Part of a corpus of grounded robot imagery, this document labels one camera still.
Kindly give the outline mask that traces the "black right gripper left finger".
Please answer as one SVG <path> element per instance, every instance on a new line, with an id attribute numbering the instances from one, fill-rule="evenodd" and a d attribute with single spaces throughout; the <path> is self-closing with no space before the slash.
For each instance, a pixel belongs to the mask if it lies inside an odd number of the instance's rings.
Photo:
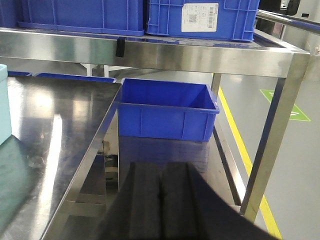
<path id="1" fill-rule="evenodd" d="M 160 202 L 158 166 L 132 162 L 119 193 L 96 229 L 96 239 L 160 240 Z"/>

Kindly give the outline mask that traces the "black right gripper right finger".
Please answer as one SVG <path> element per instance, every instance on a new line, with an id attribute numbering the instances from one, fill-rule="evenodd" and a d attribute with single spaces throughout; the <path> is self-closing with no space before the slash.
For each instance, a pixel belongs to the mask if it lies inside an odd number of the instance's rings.
<path id="1" fill-rule="evenodd" d="M 165 240 L 272 240 L 229 206 L 193 164 L 170 162 L 162 175 Z"/>

